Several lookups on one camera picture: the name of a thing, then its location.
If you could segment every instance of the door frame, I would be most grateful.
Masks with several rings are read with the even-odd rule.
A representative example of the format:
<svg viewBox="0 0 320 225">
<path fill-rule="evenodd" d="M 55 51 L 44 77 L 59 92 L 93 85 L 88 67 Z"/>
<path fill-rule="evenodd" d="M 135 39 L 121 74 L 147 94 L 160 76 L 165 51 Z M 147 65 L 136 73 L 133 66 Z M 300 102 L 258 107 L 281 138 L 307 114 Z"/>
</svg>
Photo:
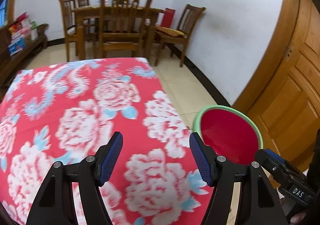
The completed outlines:
<svg viewBox="0 0 320 225">
<path fill-rule="evenodd" d="M 257 69 L 233 104 L 233 108 L 246 114 L 276 73 L 291 41 L 298 18 L 300 0 L 283 0 L 279 18 Z"/>
</svg>

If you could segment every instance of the window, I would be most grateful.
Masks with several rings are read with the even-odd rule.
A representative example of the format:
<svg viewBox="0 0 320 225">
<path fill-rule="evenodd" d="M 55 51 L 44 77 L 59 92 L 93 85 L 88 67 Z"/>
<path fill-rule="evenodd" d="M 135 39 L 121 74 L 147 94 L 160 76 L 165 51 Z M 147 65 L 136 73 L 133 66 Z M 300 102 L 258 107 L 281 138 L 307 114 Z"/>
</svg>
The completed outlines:
<svg viewBox="0 0 320 225">
<path fill-rule="evenodd" d="M 6 21 L 6 11 L 7 10 L 7 0 L 3 0 L 2 4 L 0 5 L 0 27 L 4 26 Z"/>
</svg>

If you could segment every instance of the bed sheet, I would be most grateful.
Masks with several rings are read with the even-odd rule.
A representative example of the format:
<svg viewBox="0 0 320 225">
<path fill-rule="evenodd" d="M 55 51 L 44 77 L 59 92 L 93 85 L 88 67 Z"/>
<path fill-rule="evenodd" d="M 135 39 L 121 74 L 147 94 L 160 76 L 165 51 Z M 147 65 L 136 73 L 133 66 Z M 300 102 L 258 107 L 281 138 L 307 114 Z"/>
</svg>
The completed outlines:
<svg viewBox="0 0 320 225">
<path fill-rule="evenodd" d="M 200 224 L 212 189 L 202 181 L 183 123 L 145 58 L 75 61 L 23 70 L 0 105 L 0 201 L 23 225 L 55 161 L 77 163 L 124 144 L 100 188 L 114 225 Z M 79 225 L 85 225 L 73 183 Z"/>
</svg>

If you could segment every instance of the wooden dining table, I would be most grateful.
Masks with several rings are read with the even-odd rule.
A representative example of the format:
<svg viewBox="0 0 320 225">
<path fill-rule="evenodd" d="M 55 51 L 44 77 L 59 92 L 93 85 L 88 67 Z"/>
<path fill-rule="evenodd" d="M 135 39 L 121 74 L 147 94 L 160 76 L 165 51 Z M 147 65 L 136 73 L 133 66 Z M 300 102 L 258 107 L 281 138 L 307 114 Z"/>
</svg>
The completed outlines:
<svg viewBox="0 0 320 225">
<path fill-rule="evenodd" d="M 104 7 L 105 15 L 111 15 L 111 6 Z M 73 9 L 75 14 L 76 21 L 76 34 L 78 36 L 77 40 L 77 52 L 79 56 L 79 60 L 85 60 L 85 51 L 84 51 L 84 20 L 90 18 L 99 18 L 100 6 L 82 6 Z M 158 19 L 159 13 L 163 13 L 162 9 L 157 8 L 149 8 L 147 19 L 150 19 L 150 26 L 148 27 L 147 40 L 146 45 L 143 51 L 143 54 L 137 54 L 139 57 L 150 59 L 150 52 L 152 49 L 153 40 L 155 38 L 156 33 L 156 22 Z M 144 16 L 145 10 L 144 7 L 138 8 L 137 10 L 137 18 L 142 18 Z"/>
</svg>

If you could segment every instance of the metal screw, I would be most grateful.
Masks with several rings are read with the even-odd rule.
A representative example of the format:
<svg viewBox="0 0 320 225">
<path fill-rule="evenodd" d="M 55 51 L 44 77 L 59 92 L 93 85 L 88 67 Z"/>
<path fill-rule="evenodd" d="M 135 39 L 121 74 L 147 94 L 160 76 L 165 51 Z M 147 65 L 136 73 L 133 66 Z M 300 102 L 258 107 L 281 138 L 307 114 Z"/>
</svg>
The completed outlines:
<svg viewBox="0 0 320 225">
<path fill-rule="evenodd" d="M 85 160 L 90 163 L 94 161 L 94 156 L 87 156 Z"/>
<path fill-rule="evenodd" d="M 53 164 L 53 167 L 54 168 L 59 168 L 61 166 L 61 162 L 55 162 L 54 164 Z"/>
<path fill-rule="evenodd" d="M 251 165 L 252 165 L 254 168 L 258 168 L 258 167 L 260 166 L 259 163 L 256 162 L 256 161 L 253 161 L 253 162 L 251 163 Z"/>
<path fill-rule="evenodd" d="M 224 156 L 218 156 L 218 157 L 217 157 L 217 160 L 218 160 L 219 162 L 224 162 L 224 161 L 226 160 L 226 158 L 225 158 Z"/>
</svg>

